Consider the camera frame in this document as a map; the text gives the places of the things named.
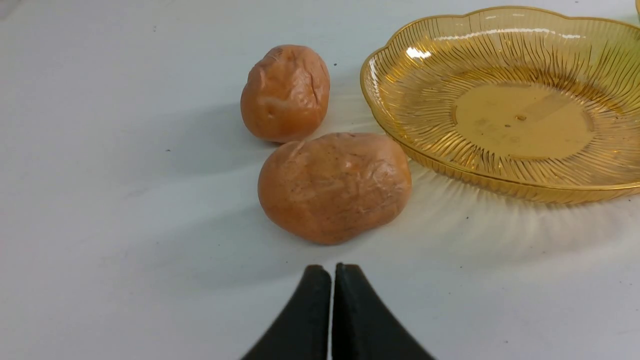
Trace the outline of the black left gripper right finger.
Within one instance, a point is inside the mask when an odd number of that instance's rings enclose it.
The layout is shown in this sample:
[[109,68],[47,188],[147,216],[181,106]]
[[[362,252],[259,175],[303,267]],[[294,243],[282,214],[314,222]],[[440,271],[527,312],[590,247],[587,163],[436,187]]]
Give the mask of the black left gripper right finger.
[[334,360],[432,360],[396,319],[361,267],[338,263],[334,272],[331,355]]

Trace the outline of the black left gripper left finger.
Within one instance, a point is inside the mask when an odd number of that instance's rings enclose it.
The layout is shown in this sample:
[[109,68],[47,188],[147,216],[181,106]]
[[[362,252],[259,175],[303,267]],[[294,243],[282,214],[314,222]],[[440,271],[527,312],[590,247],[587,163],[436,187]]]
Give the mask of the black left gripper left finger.
[[326,360],[332,279],[321,265],[308,265],[295,291],[244,360]]

